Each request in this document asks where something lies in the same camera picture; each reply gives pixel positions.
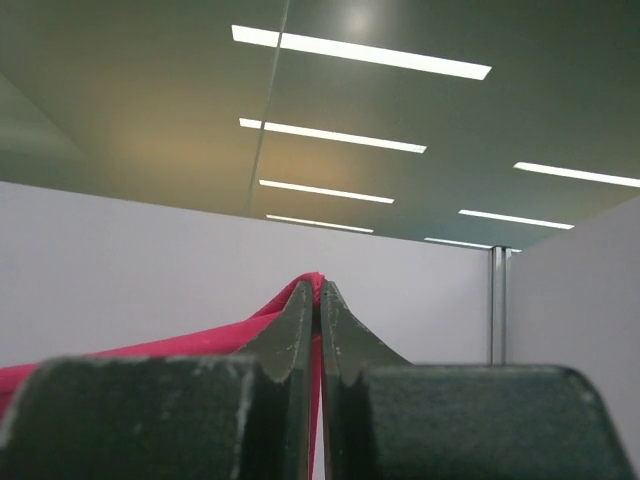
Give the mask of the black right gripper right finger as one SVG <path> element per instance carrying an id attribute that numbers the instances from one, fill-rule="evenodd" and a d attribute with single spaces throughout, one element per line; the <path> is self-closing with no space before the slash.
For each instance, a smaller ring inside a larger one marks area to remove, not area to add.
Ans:
<path id="1" fill-rule="evenodd" d="M 631 479 L 597 389 L 548 365 L 415 365 L 322 285 L 330 479 Z"/>

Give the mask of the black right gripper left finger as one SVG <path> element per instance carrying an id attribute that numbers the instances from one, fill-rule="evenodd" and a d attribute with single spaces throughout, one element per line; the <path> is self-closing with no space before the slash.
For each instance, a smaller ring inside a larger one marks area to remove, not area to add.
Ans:
<path id="1" fill-rule="evenodd" d="M 1 423 L 5 479 L 305 479 L 313 293 L 230 355 L 62 357 Z"/>

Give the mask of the pink t shirt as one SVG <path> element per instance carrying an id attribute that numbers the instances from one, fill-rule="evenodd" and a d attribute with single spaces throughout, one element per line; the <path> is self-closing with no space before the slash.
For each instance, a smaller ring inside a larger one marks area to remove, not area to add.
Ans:
<path id="1" fill-rule="evenodd" d="M 206 356 L 225 355 L 241 351 L 254 338 L 276 321 L 282 314 L 287 302 L 293 295 L 297 285 L 307 283 L 311 287 L 313 314 L 319 314 L 321 299 L 321 287 L 325 277 L 318 273 L 305 273 L 291 281 L 260 310 L 248 319 L 229 325 L 215 327 L 191 334 L 177 337 L 131 345 L 90 355 L 91 358 L 133 358 L 133 357 L 159 357 L 168 358 L 175 356 Z M 321 428 L 318 421 L 319 403 L 321 402 L 321 341 L 319 328 L 312 329 L 310 337 L 310 367 L 308 380 L 308 434 L 307 434 L 307 472 L 306 479 L 313 477 L 314 461 L 316 455 L 317 431 Z"/>

